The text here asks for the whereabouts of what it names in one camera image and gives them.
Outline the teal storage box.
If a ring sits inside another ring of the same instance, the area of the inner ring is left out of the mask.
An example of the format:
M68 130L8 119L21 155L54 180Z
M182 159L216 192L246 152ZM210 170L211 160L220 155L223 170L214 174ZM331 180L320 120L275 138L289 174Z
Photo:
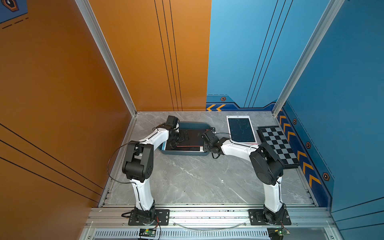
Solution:
M176 142L167 140L158 149L165 155L207 156L203 133L208 130L216 132L216 128L201 122L180 122L179 139Z

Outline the red writing tablet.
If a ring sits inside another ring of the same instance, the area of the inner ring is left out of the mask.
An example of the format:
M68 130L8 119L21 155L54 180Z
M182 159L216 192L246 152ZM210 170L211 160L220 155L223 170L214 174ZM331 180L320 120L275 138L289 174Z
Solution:
M203 133L207 130L187 130L189 140L183 143L180 143L178 147L171 148L168 141L165 145L165 151L184 151L184 152L202 152L203 151Z

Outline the pink writing tablet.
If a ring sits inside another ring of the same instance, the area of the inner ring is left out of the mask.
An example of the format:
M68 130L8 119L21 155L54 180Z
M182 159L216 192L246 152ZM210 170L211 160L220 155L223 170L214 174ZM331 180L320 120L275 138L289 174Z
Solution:
M227 125L232 142L252 146L259 144L250 116L227 116Z

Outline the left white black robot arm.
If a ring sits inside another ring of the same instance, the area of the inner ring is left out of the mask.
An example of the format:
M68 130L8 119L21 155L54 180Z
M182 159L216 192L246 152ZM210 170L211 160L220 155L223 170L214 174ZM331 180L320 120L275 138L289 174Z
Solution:
M153 128L153 132L139 141L127 144L122 172L133 185L135 207L130 219L151 225L156 221L155 200L151 194L150 176L154 170L154 151L166 141L178 142L180 121L168 116L165 123Z

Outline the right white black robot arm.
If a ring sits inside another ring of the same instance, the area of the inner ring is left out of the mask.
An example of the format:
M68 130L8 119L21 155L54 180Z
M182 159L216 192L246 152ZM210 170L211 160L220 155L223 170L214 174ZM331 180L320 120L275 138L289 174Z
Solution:
M218 138L207 130L201 135L204 152L217 155L234 156L252 163L258 179L264 185L265 202L263 206L264 221L268 225L281 224L287 213L282 201L281 182L284 174L284 162L275 153L272 146L261 143L257 146L241 144L230 138Z

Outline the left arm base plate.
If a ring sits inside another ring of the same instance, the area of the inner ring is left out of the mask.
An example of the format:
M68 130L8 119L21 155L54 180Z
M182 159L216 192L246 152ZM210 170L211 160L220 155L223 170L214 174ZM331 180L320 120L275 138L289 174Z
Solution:
M151 209L149 211L142 211L134 208L130 212L128 221L129 226L168 226L170 219L170 210L168 209Z

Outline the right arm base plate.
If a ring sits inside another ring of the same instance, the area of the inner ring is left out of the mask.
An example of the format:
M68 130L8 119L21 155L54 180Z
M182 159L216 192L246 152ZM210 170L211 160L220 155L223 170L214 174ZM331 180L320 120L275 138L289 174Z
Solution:
M290 226L292 224L288 211L282 207L277 213L268 209L248 210L249 219L252 226L281 225Z

